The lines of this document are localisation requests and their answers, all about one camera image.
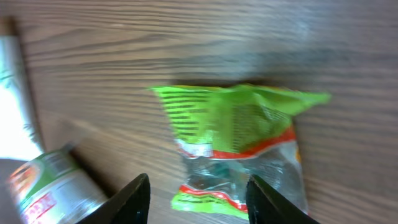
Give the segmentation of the white tube with gold cap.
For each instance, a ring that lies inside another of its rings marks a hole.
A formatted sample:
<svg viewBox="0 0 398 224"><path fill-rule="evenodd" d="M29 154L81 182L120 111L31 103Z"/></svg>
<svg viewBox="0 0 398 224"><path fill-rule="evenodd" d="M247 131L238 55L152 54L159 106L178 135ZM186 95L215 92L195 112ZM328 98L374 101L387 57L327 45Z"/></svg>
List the white tube with gold cap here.
<svg viewBox="0 0 398 224"><path fill-rule="evenodd" d="M1 35L1 158L30 161L43 153L16 35Z"/></svg>

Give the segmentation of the cup noodles container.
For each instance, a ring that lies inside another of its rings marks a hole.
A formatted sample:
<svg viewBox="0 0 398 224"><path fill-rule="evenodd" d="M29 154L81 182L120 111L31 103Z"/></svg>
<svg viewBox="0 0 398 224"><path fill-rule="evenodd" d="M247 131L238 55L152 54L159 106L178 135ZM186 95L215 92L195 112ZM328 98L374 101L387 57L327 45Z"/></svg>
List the cup noodles container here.
<svg viewBox="0 0 398 224"><path fill-rule="evenodd" d="M18 167L6 184L25 224L78 223L108 198L66 144Z"/></svg>

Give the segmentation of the colourful candy bag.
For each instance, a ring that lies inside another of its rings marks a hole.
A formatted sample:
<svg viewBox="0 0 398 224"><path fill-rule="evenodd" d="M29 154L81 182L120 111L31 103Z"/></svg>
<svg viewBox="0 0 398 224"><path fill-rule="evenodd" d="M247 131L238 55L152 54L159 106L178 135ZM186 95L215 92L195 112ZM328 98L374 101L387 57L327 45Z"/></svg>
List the colourful candy bag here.
<svg viewBox="0 0 398 224"><path fill-rule="evenodd" d="M155 86L187 178L175 210L248 217L246 185L258 175L308 212L294 116L330 100L327 93L258 85Z"/></svg>

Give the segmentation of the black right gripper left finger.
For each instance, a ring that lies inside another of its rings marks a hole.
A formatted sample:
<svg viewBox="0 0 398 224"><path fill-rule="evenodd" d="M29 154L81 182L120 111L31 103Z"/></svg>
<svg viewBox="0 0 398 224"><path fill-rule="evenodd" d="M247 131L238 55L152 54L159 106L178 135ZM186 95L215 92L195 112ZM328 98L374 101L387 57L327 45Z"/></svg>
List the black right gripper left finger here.
<svg viewBox="0 0 398 224"><path fill-rule="evenodd" d="M78 224L147 224L149 207L149 176L142 173Z"/></svg>

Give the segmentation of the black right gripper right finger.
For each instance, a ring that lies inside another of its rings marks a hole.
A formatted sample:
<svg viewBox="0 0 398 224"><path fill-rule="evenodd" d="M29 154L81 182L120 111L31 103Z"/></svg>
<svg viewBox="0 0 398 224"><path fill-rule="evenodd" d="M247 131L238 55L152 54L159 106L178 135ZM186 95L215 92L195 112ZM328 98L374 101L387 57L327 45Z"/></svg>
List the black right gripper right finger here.
<svg viewBox="0 0 398 224"><path fill-rule="evenodd" d="M246 205L250 224L319 224L258 175L248 180Z"/></svg>

